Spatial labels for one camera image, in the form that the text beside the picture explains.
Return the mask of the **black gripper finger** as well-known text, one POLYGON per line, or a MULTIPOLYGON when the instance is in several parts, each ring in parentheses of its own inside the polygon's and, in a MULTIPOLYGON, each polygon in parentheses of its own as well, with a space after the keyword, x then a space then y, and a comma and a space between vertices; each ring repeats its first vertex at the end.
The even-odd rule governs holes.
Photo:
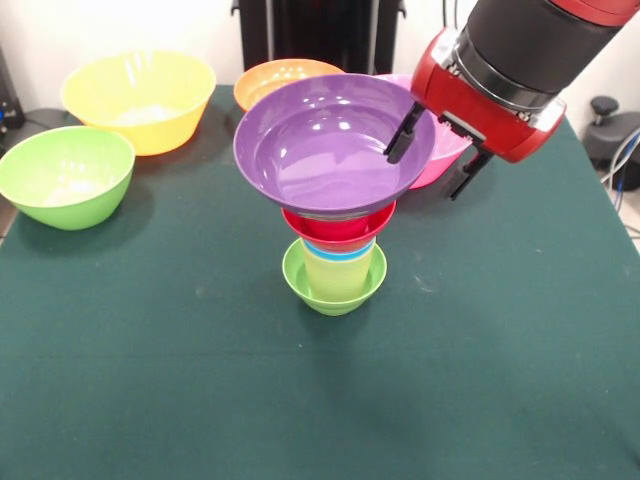
POLYGON ((397 164, 401 161, 413 142, 414 128, 424 111, 425 108, 420 103, 413 103, 383 152, 388 163, 397 164))
POLYGON ((439 197, 456 200, 492 158, 493 154, 484 148, 466 149, 444 174, 439 197))

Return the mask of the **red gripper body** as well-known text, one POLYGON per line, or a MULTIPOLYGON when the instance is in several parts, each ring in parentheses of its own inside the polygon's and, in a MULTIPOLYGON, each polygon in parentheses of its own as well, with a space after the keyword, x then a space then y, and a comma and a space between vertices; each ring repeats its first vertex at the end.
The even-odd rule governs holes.
POLYGON ((540 110, 506 102, 471 79, 461 62, 463 34, 446 27, 430 42, 413 75, 411 95, 479 147, 517 163, 555 133, 566 110, 553 97, 540 110))

